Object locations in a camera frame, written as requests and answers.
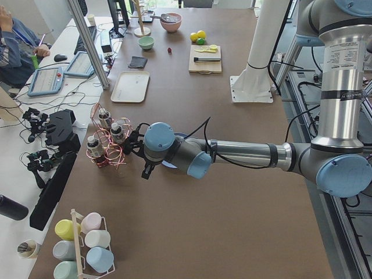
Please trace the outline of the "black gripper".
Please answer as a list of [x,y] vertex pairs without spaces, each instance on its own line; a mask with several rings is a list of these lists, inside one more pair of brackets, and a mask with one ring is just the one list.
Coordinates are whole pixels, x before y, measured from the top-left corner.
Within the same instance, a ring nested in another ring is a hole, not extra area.
[[135,130],[133,130],[130,135],[124,141],[124,148],[123,152],[126,155],[129,155],[131,152],[137,155],[138,157],[143,158],[145,161],[145,167],[142,171],[141,177],[144,179],[149,179],[152,171],[154,170],[156,165],[159,165],[161,161],[151,161],[145,156],[145,145],[144,140],[139,139],[139,137],[144,137],[143,134],[140,133],[140,129],[142,125],[150,126],[148,123],[140,123]]

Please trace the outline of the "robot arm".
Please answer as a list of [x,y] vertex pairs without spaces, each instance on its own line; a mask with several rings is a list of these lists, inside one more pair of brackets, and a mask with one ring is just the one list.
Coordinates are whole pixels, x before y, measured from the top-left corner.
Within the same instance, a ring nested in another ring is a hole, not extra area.
[[371,36],[370,1],[301,1],[297,35],[318,37],[324,44],[320,120],[308,144],[282,145],[180,137],[166,123],[151,124],[145,134],[134,130],[125,153],[145,161],[143,178],[168,162],[189,176],[202,178],[220,158],[248,169],[278,167],[314,182],[323,192],[348,198],[371,182],[371,164],[357,138],[363,97],[363,61]]

